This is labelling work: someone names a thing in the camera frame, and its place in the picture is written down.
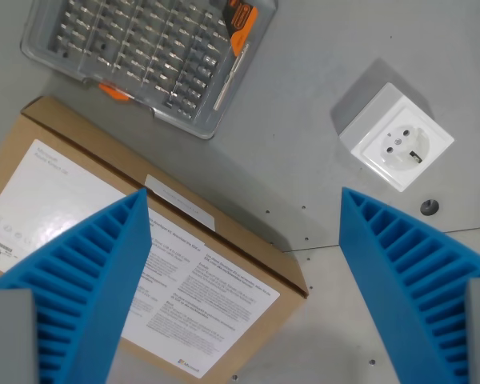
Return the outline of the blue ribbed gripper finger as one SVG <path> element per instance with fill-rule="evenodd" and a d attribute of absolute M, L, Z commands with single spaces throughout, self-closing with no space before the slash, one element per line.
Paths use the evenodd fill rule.
<path fill-rule="evenodd" d="M 398 380 L 467 383 L 465 292 L 480 255 L 347 187 L 339 245 Z"/>
<path fill-rule="evenodd" d="M 0 276 L 35 304 L 41 383 L 104 383 L 151 248 L 147 191 L 125 196 Z"/>

